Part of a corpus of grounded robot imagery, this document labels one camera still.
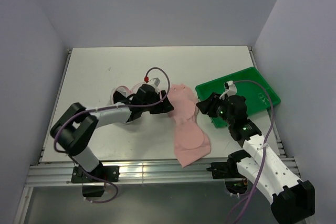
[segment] pink cloth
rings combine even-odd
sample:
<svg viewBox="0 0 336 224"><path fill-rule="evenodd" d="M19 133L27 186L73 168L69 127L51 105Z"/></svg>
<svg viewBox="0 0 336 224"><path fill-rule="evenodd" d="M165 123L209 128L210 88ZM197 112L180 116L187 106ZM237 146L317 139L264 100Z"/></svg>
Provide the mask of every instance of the pink cloth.
<svg viewBox="0 0 336 224"><path fill-rule="evenodd" d="M193 91L186 85L174 84L168 99L174 106L169 115L176 122L174 153L182 167L185 167L210 153L210 141L196 123L197 97Z"/></svg>

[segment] cable tie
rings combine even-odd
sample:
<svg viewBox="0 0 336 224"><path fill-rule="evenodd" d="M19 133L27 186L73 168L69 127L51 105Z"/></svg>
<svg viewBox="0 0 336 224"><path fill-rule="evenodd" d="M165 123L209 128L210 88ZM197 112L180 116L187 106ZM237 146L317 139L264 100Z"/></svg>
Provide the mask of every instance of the cable tie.
<svg viewBox="0 0 336 224"><path fill-rule="evenodd" d="M260 151L260 150L266 148L267 146L269 146L268 143L265 143L260 148L257 148L257 150Z"/></svg>

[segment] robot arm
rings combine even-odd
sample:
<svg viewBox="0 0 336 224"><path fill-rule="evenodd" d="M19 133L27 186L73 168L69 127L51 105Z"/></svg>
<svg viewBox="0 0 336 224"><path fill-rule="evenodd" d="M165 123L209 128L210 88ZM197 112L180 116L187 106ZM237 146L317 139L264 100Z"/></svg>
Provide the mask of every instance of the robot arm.
<svg viewBox="0 0 336 224"><path fill-rule="evenodd" d="M60 132L57 142L63 147L69 157L74 159L87 173L101 178L104 175L102 163L88 146L94 130L112 123L134 121L143 112L160 114L172 111L174 108L168 98L165 98L155 106L141 107L142 105L157 103L161 97L166 95L164 90L159 92L159 83L160 80L154 78L143 84L135 95L128 98L116 91L113 95L113 100L116 102L114 106L117 108L104 111L96 110L96 112L84 113L76 117L73 122L67 124ZM86 108L80 103L72 104L51 128L50 135L55 138L58 131L70 118L85 110L92 111L92 108Z"/></svg>
<svg viewBox="0 0 336 224"><path fill-rule="evenodd" d="M274 217L280 224L292 224L312 216L315 212L315 190L307 180L303 182L292 173L267 143L260 129L247 117L245 98L236 95L232 81L224 84L223 94L212 93L197 107L211 118L220 117L229 125L232 138L242 147L229 155L226 171L230 176L248 178L253 184L266 159L257 188L271 204Z"/></svg>

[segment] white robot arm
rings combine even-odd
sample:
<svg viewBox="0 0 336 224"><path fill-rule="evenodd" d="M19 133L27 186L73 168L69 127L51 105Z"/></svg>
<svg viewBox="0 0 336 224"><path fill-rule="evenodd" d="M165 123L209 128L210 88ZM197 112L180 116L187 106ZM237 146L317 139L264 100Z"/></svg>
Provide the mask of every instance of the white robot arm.
<svg viewBox="0 0 336 224"><path fill-rule="evenodd" d="M203 114L226 121L232 138L242 147L241 151L229 155L224 172L231 178L244 176L254 184L262 167L256 186L271 204L272 213L280 224L293 224L312 216L315 212L313 185L291 172L271 147L264 144L265 137L248 119L245 98L237 95L234 82L229 81L224 86L223 94L212 93L197 104ZM266 152L264 163L263 151ZM213 164L208 170L216 172Z"/></svg>

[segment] metal bracket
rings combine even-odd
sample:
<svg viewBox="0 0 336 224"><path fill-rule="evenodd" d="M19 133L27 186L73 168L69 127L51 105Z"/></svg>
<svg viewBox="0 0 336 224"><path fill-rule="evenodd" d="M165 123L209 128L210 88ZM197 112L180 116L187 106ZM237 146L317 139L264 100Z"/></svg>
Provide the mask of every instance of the metal bracket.
<svg viewBox="0 0 336 224"><path fill-rule="evenodd" d="M212 179L244 178L244 176L240 174L232 174L227 162L213 162L211 163L211 167L206 170L212 172Z"/></svg>
<svg viewBox="0 0 336 224"><path fill-rule="evenodd" d="M119 178L119 166L103 166L102 173L104 174L104 180L110 182L118 182ZM72 171L71 183L73 184L83 184L83 183L92 183L98 182L94 179L88 178L82 171L82 168L75 166Z"/></svg>

